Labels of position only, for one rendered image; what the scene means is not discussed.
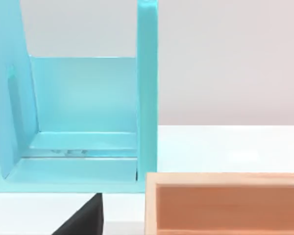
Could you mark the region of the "shallow salmon-coloured box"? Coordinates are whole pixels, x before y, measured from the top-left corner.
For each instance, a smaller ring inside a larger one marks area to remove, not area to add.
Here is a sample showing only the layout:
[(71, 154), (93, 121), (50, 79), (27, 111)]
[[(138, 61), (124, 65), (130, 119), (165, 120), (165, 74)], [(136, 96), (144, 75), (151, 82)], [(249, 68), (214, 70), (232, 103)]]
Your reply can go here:
[(294, 173), (149, 173), (144, 235), (294, 235)]

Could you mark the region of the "light blue rack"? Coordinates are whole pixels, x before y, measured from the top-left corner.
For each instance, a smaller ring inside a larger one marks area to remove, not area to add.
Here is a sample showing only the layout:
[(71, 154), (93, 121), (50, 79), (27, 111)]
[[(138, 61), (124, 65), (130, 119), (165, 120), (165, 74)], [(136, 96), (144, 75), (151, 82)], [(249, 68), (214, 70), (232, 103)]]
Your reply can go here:
[(133, 57), (27, 52), (0, 0), (0, 193), (143, 193), (157, 170), (158, 0), (136, 0)]

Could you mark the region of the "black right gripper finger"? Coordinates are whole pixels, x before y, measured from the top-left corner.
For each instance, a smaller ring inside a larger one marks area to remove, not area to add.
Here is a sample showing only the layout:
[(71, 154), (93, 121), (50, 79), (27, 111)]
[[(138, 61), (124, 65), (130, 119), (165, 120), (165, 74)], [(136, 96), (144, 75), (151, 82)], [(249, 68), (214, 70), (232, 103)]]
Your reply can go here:
[(102, 193), (96, 193), (51, 235), (103, 235)]

